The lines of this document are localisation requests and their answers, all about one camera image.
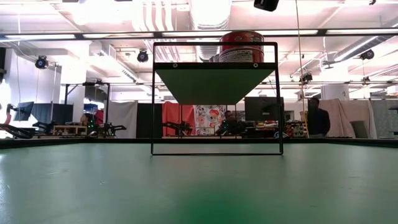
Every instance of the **white curtain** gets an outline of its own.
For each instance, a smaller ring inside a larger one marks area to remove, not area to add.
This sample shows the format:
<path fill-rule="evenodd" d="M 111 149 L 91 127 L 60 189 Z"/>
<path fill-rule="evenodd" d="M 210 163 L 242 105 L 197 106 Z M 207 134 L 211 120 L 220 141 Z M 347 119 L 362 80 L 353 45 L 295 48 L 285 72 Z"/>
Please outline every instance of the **white curtain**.
<path fill-rule="evenodd" d="M 369 101 L 321 100 L 319 107 L 329 113 L 330 130 L 328 137 L 355 138 L 351 122 L 363 121 L 368 138 L 377 139 L 373 109 Z"/>
<path fill-rule="evenodd" d="M 136 138 L 138 103 L 135 101 L 126 103 L 110 101 L 108 107 L 108 122 L 113 125 L 123 125 L 127 129 L 116 131 L 116 137 Z"/>

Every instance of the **shelf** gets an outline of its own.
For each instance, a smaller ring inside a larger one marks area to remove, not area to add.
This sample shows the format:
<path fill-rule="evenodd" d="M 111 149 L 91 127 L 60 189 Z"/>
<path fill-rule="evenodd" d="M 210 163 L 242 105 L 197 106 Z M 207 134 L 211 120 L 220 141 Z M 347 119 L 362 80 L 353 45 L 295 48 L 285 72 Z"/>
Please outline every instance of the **shelf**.
<path fill-rule="evenodd" d="M 155 63 L 182 105 L 235 105 L 267 78 L 276 63 Z"/>

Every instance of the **stand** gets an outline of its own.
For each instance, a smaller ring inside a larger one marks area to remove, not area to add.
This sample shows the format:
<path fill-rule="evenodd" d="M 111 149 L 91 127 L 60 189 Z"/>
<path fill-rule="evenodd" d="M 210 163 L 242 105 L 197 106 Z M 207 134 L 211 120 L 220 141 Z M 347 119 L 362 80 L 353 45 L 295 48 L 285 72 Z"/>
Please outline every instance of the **stand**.
<path fill-rule="evenodd" d="M 156 48 L 162 46 L 273 46 L 273 63 L 228 62 L 228 63 L 157 63 L 155 61 Z M 278 46 L 276 42 L 155 42 L 153 51 L 152 71 L 152 111 L 150 153 L 154 156 L 196 156 L 196 155 L 283 155 L 283 135 L 279 135 L 279 153 L 155 153 L 155 142 L 187 143 L 187 141 L 168 141 L 171 139 L 154 139 L 154 111 L 155 111 L 155 74 L 157 73 L 180 105 L 235 105 L 252 89 L 262 82 L 272 72 L 275 72 L 277 103 L 279 104 L 279 132 L 282 133 L 282 118 L 284 112 L 281 106 Z M 255 139 L 217 139 L 218 143 L 258 143 Z M 190 141 L 193 143 L 214 143 L 214 141 Z"/>

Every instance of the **red curtain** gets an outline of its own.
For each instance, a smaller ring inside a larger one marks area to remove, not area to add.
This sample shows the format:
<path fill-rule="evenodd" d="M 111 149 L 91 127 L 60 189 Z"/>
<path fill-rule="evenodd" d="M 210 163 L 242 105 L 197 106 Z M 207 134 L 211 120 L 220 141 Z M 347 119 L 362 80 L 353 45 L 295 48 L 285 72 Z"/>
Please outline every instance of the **red curtain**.
<path fill-rule="evenodd" d="M 181 111 L 178 103 L 165 102 L 162 106 L 162 122 L 181 123 Z M 192 105 L 182 106 L 182 120 L 192 127 L 192 134 L 195 134 L 195 116 Z M 163 136 L 175 135 L 175 130 L 163 127 Z"/>

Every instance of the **black camera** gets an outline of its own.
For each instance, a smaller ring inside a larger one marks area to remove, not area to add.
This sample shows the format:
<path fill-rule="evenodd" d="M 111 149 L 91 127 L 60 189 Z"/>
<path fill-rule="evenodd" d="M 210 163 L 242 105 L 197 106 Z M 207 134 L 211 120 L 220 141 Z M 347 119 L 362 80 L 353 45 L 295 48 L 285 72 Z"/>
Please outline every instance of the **black camera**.
<path fill-rule="evenodd" d="M 47 60 L 47 56 L 39 56 L 35 63 L 36 68 L 38 69 L 46 69 L 49 67 L 49 61 Z"/>
<path fill-rule="evenodd" d="M 137 60 L 139 62 L 147 62 L 148 61 L 148 54 L 147 54 L 147 50 L 140 50 L 139 54 L 137 56 Z"/>
<path fill-rule="evenodd" d="M 373 50 L 368 50 L 366 52 L 363 52 L 359 57 L 362 60 L 365 60 L 365 59 L 371 60 L 374 57 L 374 52 L 373 52 Z"/>

